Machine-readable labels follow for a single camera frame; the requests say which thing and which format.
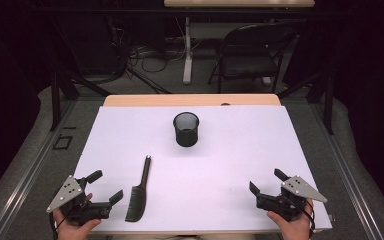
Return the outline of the black comb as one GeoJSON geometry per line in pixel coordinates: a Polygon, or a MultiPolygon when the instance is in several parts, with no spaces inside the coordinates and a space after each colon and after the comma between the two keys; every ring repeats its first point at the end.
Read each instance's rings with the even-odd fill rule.
{"type": "Polygon", "coordinates": [[[125,216],[126,222],[138,222],[145,212],[147,201],[147,181],[150,165],[151,156],[147,155],[145,157],[140,183],[131,188],[129,205],[125,216]]]}

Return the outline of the black mesh pen cup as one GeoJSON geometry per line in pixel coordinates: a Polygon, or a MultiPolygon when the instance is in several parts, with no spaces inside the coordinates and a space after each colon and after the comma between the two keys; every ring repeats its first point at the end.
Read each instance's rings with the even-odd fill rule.
{"type": "Polygon", "coordinates": [[[192,112],[182,112],[173,119],[175,138],[178,145],[192,147],[198,141],[199,118],[192,112]]]}

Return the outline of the aluminium floor rail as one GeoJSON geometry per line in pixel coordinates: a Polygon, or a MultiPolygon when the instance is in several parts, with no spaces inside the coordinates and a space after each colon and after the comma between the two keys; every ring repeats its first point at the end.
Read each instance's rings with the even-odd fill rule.
{"type": "Polygon", "coordinates": [[[35,124],[0,180],[0,240],[6,235],[31,187],[41,171],[62,124],[70,116],[76,101],[64,103],[61,119],[51,131],[52,109],[43,101],[35,124]]]}
{"type": "Polygon", "coordinates": [[[324,114],[317,104],[310,104],[310,109],[316,119],[316,122],[321,129],[321,132],[328,142],[330,149],[334,155],[334,163],[341,177],[341,181],[347,191],[348,197],[353,205],[353,208],[360,220],[360,223],[368,237],[368,240],[384,240],[384,237],[370,211],[365,198],[362,195],[357,182],[352,175],[352,172],[346,162],[346,159],[338,145],[334,135],[331,135],[324,124],[324,114]]]}

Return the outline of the black metal frame stand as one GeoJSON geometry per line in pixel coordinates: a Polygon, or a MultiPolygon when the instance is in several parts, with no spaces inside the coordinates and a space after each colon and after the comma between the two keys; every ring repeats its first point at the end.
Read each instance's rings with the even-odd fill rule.
{"type": "Polygon", "coordinates": [[[283,99],[290,94],[310,84],[310,90],[306,95],[308,103],[319,103],[321,97],[324,97],[323,124],[330,135],[333,135],[332,129],[332,110],[334,97],[334,78],[329,73],[316,73],[311,77],[298,82],[286,90],[277,93],[279,99],[283,99]]]}
{"type": "Polygon", "coordinates": [[[64,37],[46,37],[49,40],[47,47],[52,66],[51,99],[52,99],[52,125],[51,131],[55,131],[62,122],[61,96],[63,94],[69,101],[77,101],[80,93],[75,87],[76,83],[85,86],[89,90],[107,97],[110,92],[87,80],[82,74],[67,65],[64,47],[67,43],[64,37]]]}

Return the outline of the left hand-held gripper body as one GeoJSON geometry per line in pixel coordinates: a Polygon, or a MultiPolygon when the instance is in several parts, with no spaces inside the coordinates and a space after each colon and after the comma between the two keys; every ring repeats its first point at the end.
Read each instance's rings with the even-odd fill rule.
{"type": "Polygon", "coordinates": [[[89,183],[86,182],[86,177],[77,179],[69,175],[56,192],[46,212],[52,213],[59,209],[67,220],[80,225],[92,219],[108,219],[111,204],[109,202],[92,203],[87,200],[85,194],[87,184],[89,183]]]}

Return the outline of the person's left hand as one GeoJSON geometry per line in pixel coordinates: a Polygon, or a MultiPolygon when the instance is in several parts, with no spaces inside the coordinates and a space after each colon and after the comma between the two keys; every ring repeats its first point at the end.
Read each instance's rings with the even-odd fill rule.
{"type": "Polygon", "coordinates": [[[86,240],[89,233],[101,223],[100,219],[92,219],[79,226],[67,221],[59,209],[53,211],[53,219],[57,224],[58,240],[86,240]]]}

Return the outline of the white desk with beige top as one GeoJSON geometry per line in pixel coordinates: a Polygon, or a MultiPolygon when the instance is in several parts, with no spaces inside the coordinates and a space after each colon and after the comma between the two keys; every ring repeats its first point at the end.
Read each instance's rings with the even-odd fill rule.
{"type": "MultiPolygon", "coordinates": [[[[315,0],[164,0],[164,6],[176,10],[275,10],[311,9],[315,0]]],[[[193,39],[222,39],[229,30],[240,26],[244,21],[234,20],[232,23],[210,21],[196,23],[190,17],[185,18],[185,64],[183,83],[188,85],[192,80],[193,39]]]]}

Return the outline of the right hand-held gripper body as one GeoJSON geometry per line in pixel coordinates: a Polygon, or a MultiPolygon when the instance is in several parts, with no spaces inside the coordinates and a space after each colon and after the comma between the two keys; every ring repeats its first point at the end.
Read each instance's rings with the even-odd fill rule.
{"type": "Polygon", "coordinates": [[[282,183],[281,193],[278,196],[263,194],[258,188],[255,188],[257,208],[275,212],[284,220],[291,221],[293,218],[304,212],[308,199],[322,203],[327,202],[325,196],[319,193],[300,176],[280,176],[279,179],[282,183]]]}

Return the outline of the black folding chair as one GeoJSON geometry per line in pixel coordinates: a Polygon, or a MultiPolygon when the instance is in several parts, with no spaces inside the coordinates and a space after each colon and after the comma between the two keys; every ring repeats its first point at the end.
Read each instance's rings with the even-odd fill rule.
{"type": "Polygon", "coordinates": [[[272,78],[275,92],[284,51],[296,38],[297,31],[284,24],[253,24],[230,31],[216,53],[216,64],[208,84],[217,75],[217,92],[223,80],[272,78]]]}

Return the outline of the person's right hand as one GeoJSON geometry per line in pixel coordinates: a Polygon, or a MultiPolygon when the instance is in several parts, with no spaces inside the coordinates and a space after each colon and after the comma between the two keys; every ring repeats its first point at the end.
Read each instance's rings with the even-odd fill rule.
{"type": "Polygon", "coordinates": [[[307,199],[304,213],[300,213],[290,222],[272,211],[268,211],[267,216],[279,227],[283,240],[310,240],[310,217],[312,210],[313,201],[307,199]]]}

